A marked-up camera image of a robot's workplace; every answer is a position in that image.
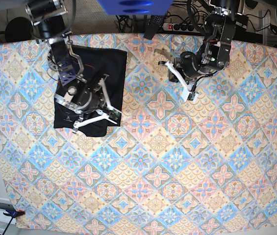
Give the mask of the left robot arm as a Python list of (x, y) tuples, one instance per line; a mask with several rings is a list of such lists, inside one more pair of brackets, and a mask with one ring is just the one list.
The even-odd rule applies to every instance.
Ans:
[(185, 51), (174, 61), (160, 61), (160, 66), (169, 70), (169, 80), (179, 82), (183, 89), (180, 97), (184, 102), (196, 101), (199, 81), (214, 76), (229, 66), (231, 41), (236, 31), (236, 17), (240, 15), (239, 0), (211, 0), (211, 14), (203, 26), (199, 26), (187, 1), (187, 13), (195, 30), (204, 36), (202, 45), (196, 53)]

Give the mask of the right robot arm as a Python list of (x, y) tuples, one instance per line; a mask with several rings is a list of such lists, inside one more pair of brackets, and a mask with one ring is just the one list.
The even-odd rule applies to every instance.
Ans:
[(119, 126), (127, 53), (75, 46), (61, 0), (31, 0), (25, 10), (37, 31), (35, 38), (50, 48), (49, 67), (58, 73), (54, 127), (103, 137), (108, 127)]

